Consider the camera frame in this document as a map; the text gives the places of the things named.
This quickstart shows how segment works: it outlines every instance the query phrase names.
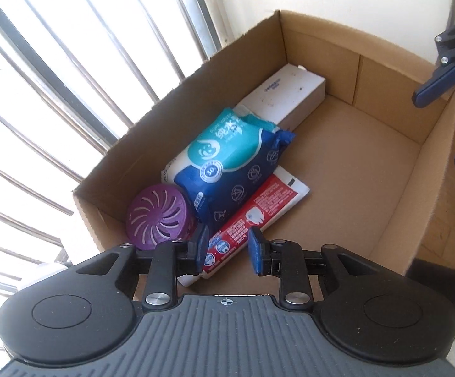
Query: toothpaste box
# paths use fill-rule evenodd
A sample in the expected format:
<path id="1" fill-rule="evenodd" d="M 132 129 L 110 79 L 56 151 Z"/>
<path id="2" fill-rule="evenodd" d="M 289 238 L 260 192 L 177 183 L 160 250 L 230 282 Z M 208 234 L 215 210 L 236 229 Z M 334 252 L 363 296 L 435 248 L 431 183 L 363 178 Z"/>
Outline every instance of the toothpaste box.
<path id="1" fill-rule="evenodd" d="M 234 112 L 254 113 L 285 130 L 294 130 L 325 99 L 325 78 L 287 64 L 246 95 Z"/>

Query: purple container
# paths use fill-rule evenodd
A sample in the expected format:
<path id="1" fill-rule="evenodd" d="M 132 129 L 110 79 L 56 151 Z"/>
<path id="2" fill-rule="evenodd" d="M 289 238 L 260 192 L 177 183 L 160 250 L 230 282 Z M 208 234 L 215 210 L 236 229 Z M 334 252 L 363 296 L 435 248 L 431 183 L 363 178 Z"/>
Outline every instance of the purple container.
<path id="1" fill-rule="evenodd" d="M 131 202 L 126 234 L 139 249 L 154 249 L 163 241 L 188 238 L 196 222 L 190 204 L 171 184 L 156 184 Z"/>

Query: metal screw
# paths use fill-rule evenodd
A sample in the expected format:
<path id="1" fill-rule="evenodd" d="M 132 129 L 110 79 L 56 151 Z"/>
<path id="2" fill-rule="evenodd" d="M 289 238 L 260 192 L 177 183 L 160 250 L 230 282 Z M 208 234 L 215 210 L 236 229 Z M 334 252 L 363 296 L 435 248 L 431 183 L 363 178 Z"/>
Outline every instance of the metal screw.
<path id="1" fill-rule="evenodd" d="M 291 292 L 287 294 L 285 300 L 290 304 L 305 304 L 309 302 L 310 297 L 306 293 Z"/>
<path id="2" fill-rule="evenodd" d="M 145 301 L 148 304 L 152 304 L 153 306 L 160 306 L 162 304 L 166 304 L 170 301 L 171 297 L 163 292 L 156 292 L 156 293 L 151 293 L 150 295 L 147 295 L 145 298 Z"/>

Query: gray ribbed surface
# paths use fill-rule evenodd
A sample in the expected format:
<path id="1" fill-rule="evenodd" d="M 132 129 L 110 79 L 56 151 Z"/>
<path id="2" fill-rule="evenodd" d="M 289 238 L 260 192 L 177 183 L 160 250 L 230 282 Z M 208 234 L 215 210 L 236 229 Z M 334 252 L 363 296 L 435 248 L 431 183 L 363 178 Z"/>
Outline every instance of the gray ribbed surface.
<path id="1" fill-rule="evenodd" d="M 277 308 L 269 296 L 185 296 L 146 314 L 126 344 L 90 364 L 37 369 L 16 361 L 0 377 L 455 377 L 436 360 L 387 368 L 351 358 L 321 335 L 311 317 Z"/>

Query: red and white package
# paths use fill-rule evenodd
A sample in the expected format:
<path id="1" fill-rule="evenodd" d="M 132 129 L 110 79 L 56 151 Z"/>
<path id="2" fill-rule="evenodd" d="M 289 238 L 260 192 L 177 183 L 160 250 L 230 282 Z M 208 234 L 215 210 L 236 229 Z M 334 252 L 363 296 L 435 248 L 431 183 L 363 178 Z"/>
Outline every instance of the red and white package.
<path id="1" fill-rule="evenodd" d="M 248 229 L 268 228 L 309 193 L 309 188 L 283 167 L 274 173 L 210 239 L 208 253 L 199 276 L 183 275 L 179 282 L 188 287 L 199 278 L 209 278 L 247 245 Z"/>

